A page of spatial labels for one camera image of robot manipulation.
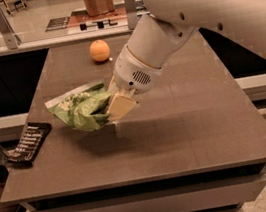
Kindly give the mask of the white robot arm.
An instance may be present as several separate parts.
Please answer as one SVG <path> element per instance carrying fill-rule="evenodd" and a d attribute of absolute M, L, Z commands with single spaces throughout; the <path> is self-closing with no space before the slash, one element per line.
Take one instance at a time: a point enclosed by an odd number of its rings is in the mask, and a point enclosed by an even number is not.
<path fill-rule="evenodd" d="M 266 59 L 266 0 L 143 0 L 148 9 L 116 59 L 107 113 L 118 121 L 149 91 L 168 58 L 205 28 Z"/>

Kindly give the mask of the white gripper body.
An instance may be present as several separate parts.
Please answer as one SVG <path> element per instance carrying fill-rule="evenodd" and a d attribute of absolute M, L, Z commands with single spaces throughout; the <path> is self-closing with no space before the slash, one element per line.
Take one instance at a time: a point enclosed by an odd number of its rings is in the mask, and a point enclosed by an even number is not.
<path fill-rule="evenodd" d="M 155 69 L 142 63 L 125 44 L 116 59 L 113 74 L 119 88 L 134 89 L 135 93 L 141 94 L 153 88 L 162 71 L 161 68 Z"/>

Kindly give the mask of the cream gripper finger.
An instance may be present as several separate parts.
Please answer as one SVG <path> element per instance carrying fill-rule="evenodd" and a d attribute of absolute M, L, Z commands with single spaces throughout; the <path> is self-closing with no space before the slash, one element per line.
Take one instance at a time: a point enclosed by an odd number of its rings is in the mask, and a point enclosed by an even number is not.
<path fill-rule="evenodd" d="M 120 118 L 124 117 L 132 110 L 135 104 L 136 101 L 133 98 L 127 97 L 124 94 L 122 95 L 121 93 L 115 94 L 107 108 L 109 121 L 119 121 Z"/>
<path fill-rule="evenodd" d="M 108 92 L 110 92 L 111 94 L 115 94 L 118 89 L 119 87 L 116 84 L 115 77 L 112 77 L 110 80 L 110 84 L 108 85 Z"/>

